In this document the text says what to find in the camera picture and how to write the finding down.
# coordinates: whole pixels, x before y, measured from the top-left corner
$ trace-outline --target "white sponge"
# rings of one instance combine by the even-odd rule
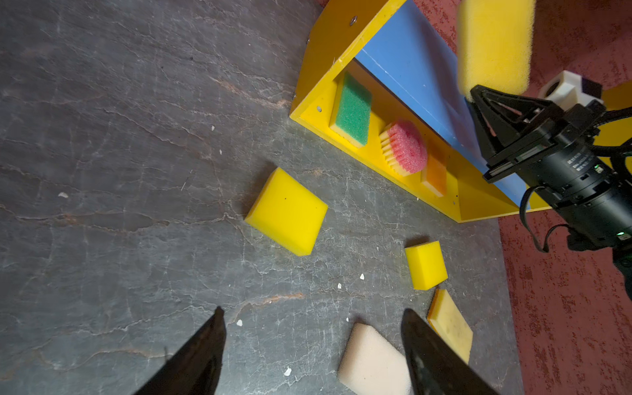
[[[372,326],[355,324],[338,379],[358,395],[408,395],[406,358]]]

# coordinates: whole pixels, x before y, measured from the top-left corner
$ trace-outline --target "yellow shelf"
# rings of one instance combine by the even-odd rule
[[[403,3],[333,0],[325,7],[310,34],[290,118],[457,222],[517,214],[518,207],[505,194],[353,60]],[[346,71],[373,94],[368,143],[360,149],[329,128],[337,80]],[[378,135],[398,119],[414,122],[427,144],[448,158],[445,196],[423,186],[420,173],[402,177],[384,160]],[[530,203],[532,210],[549,208],[536,195]]]

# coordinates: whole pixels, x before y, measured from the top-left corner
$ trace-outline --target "yellow sponge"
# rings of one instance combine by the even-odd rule
[[[457,32],[459,88],[519,95],[529,86],[535,0],[463,0]]]
[[[438,241],[406,248],[413,288],[427,291],[447,280],[446,264]]]
[[[312,253],[327,204],[277,167],[245,221],[299,257]]]
[[[465,363],[470,362],[474,332],[445,289],[437,289],[428,313],[428,322]]]

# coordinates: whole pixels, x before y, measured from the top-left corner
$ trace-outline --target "green sponge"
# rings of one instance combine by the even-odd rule
[[[349,73],[345,73],[338,83],[329,127],[358,148],[368,141],[372,97],[371,92]]]

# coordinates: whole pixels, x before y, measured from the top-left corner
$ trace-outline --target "blue panel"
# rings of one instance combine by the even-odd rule
[[[459,93],[456,56],[412,0],[375,34],[356,59],[481,173],[474,124]],[[513,174],[495,183],[516,205],[526,190]]]

